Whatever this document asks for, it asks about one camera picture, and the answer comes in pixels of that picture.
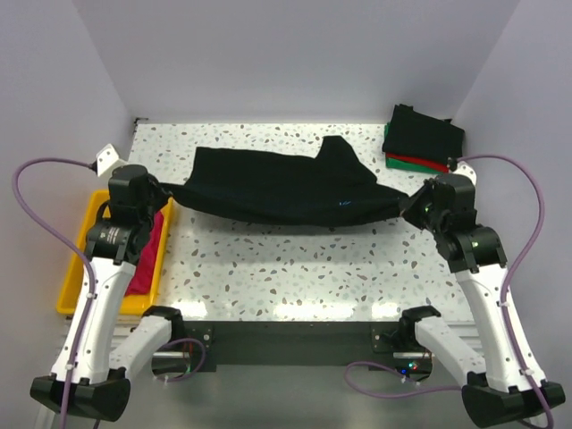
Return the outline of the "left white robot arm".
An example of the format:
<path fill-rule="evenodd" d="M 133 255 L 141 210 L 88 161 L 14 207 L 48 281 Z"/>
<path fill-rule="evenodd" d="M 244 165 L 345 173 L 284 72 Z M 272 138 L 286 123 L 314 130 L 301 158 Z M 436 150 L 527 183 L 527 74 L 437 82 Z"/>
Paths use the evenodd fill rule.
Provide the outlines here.
<path fill-rule="evenodd" d="M 108 190 L 80 252 L 83 281 L 62 351 L 50 374 L 30 387 L 31 398 L 59 414 L 62 423 L 68 416 L 117 421 L 132 379 L 161 347 L 176 350 L 185 340 L 181 311 L 152 306 L 135 330 L 112 346 L 124 294 L 169 195 L 137 164 L 115 169 Z"/>

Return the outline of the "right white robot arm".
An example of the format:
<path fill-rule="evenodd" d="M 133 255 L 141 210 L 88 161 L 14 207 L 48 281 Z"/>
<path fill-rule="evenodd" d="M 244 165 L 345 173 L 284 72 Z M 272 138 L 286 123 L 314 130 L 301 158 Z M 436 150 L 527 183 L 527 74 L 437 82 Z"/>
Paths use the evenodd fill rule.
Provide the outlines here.
<path fill-rule="evenodd" d="M 509 270 L 501 239 L 478 224 L 476 215 L 475 185 L 455 173 L 426 180 L 401 205 L 406 222 L 433 235 L 467 299 L 482 351 L 461 340 L 431 306 L 404 311 L 398 339 L 404 349 L 432 352 L 458 383 L 473 423 L 490 428 L 546 414 L 566 395 L 530 350 L 505 283 Z"/>

